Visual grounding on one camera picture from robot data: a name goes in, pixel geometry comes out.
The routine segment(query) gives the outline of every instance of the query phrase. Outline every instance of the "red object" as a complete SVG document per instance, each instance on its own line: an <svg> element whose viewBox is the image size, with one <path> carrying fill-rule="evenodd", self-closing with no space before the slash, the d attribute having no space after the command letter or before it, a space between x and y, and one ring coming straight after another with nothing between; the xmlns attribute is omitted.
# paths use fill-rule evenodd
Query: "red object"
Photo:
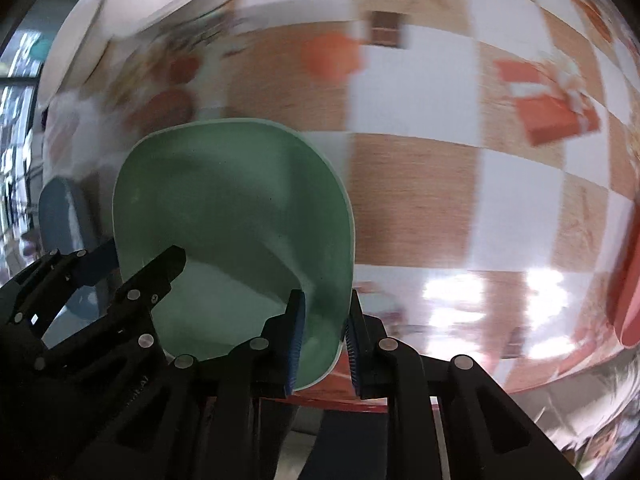
<svg viewBox="0 0 640 480"><path fill-rule="evenodd" d="M191 81L200 69L200 58L193 54L174 59L169 66L169 83L185 84Z"/></svg>
<svg viewBox="0 0 640 480"><path fill-rule="evenodd" d="M302 45L302 64L316 79L343 84L360 70L360 43L344 34L329 32Z"/></svg>
<svg viewBox="0 0 640 480"><path fill-rule="evenodd" d="M640 238L636 239L613 322L620 344L631 348L640 343Z"/></svg>
<svg viewBox="0 0 640 480"><path fill-rule="evenodd" d="M195 112L194 99L180 87L169 88L152 97L127 118L127 124L148 135L171 126L188 123Z"/></svg>
<svg viewBox="0 0 640 480"><path fill-rule="evenodd" d="M549 83L552 81L530 62L501 60L495 65L500 78L505 83ZM538 146L554 140L580 135L579 115L569 108L568 103L551 95L513 98L518 115L524 123L527 139L532 146ZM584 116L587 119L587 132L600 129L600 118L588 98L584 98Z"/></svg>

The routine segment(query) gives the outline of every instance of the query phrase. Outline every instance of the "green bowl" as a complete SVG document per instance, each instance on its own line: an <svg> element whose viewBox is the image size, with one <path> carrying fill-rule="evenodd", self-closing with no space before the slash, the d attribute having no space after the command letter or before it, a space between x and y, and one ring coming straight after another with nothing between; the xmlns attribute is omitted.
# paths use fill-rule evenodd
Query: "green bowl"
<svg viewBox="0 0 640 480"><path fill-rule="evenodd" d="M296 389L331 371L353 281L353 213L340 179L294 131L228 119L140 141L120 170L113 231L122 279L168 246L187 265L153 310L162 347L227 354L306 294Z"/></svg>

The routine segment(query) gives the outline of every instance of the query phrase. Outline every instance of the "window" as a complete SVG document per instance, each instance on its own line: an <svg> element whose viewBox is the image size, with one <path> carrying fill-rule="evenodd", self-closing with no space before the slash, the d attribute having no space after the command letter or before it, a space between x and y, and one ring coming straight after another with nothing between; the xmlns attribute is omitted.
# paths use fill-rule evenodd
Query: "window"
<svg viewBox="0 0 640 480"><path fill-rule="evenodd" d="M3 241L33 226L29 206L35 97L42 64L30 57L39 32L18 30L0 55L0 228Z"/></svg>

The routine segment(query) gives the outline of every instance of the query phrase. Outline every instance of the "red box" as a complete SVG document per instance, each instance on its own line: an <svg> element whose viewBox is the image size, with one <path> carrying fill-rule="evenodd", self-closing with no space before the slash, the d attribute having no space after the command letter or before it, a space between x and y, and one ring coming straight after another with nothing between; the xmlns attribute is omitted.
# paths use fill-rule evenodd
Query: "red box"
<svg viewBox="0 0 640 480"><path fill-rule="evenodd" d="M500 78L507 84L539 83L550 88L555 85L534 63L499 60L495 65ZM572 111L567 101L559 95L554 95L553 91L536 97L513 97L513 102L532 146L584 133L580 125L580 115ZM600 129L600 118L588 97L583 97L583 103L587 132L596 132Z"/></svg>

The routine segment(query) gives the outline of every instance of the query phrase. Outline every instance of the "dark brown object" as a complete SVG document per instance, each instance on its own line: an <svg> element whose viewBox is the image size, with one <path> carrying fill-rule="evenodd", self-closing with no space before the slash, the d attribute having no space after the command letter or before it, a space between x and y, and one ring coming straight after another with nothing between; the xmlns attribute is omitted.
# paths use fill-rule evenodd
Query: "dark brown object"
<svg viewBox="0 0 640 480"><path fill-rule="evenodd" d="M522 357L522 348L524 346L524 341L527 338L527 330L523 326L517 326L511 332L509 336L508 343L504 346L504 350L502 350L502 355L500 359L517 359Z"/></svg>
<svg viewBox="0 0 640 480"><path fill-rule="evenodd" d="M371 44L400 48L401 14L375 10L371 13Z"/></svg>

